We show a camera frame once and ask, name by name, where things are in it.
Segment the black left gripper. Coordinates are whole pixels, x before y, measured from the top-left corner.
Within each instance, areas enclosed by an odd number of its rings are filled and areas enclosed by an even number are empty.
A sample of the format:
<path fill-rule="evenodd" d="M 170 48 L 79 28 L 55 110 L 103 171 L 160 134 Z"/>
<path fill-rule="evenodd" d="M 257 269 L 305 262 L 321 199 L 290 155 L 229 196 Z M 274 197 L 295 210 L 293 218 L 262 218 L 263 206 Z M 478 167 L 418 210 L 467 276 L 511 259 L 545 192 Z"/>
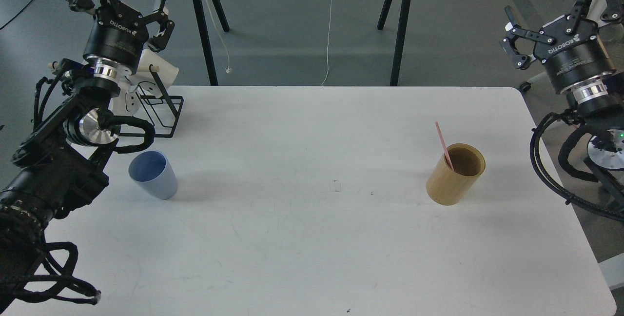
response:
<path fill-rule="evenodd" d="M 149 39 L 146 27 L 135 25 L 142 16 L 139 11 L 129 6 L 119 7 L 119 0 L 98 2 L 96 9 L 93 0 L 69 0 L 71 11 L 95 14 L 83 53 L 84 60 L 108 59 L 127 67 L 130 74 L 135 74 L 146 41 L 152 52 L 160 52 L 167 47 L 175 23 L 169 19 L 166 0 L 155 0 L 154 11 L 142 18 L 143 25 L 158 23 L 158 33 Z"/>

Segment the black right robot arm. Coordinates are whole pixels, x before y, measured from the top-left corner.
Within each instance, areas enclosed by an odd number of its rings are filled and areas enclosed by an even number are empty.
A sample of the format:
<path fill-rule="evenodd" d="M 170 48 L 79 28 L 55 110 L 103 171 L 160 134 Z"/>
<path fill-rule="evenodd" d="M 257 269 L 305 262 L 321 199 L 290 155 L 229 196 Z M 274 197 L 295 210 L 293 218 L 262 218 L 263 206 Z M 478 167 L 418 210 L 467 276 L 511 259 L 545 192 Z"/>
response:
<path fill-rule="evenodd" d="M 599 22 L 621 23 L 620 0 L 575 0 L 569 13 L 538 31 L 522 28 L 510 6 L 501 47 L 517 69 L 533 62 L 543 65 L 557 94 L 569 107 L 544 116 L 533 129 L 529 144 L 532 167 L 539 179 L 566 203 L 617 222 L 623 220 L 623 185 L 613 172 L 623 170 L 623 100 L 605 80 L 616 68 L 599 38 Z M 616 209 L 592 203 L 557 183 L 540 156 L 542 136 L 555 122 L 575 127 L 559 150 L 560 167 L 573 178 L 601 183 L 617 203 Z"/>

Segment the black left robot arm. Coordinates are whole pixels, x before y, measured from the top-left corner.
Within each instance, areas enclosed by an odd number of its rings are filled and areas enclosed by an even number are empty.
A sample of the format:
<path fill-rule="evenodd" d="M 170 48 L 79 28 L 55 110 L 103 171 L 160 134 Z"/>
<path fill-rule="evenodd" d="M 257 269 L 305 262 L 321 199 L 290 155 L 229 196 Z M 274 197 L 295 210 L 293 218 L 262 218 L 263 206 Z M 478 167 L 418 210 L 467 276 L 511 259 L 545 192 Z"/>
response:
<path fill-rule="evenodd" d="M 78 249 L 47 242 L 45 229 L 93 202 L 107 185 L 113 153 L 145 151 L 154 126 L 109 109 L 134 75 L 145 45 L 165 49 L 174 29 L 160 0 L 143 15 L 120 0 L 68 0 L 74 12 L 94 19 L 84 63 L 63 59 L 54 79 L 36 85 L 33 131 L 13 154 L 20 173 L 1 192 L 1 309 L 14 300 L 51 299 L 96 305 L 101 293 L 74 276 Z M 41 98 L 41 88 L 49 89 Z"/>

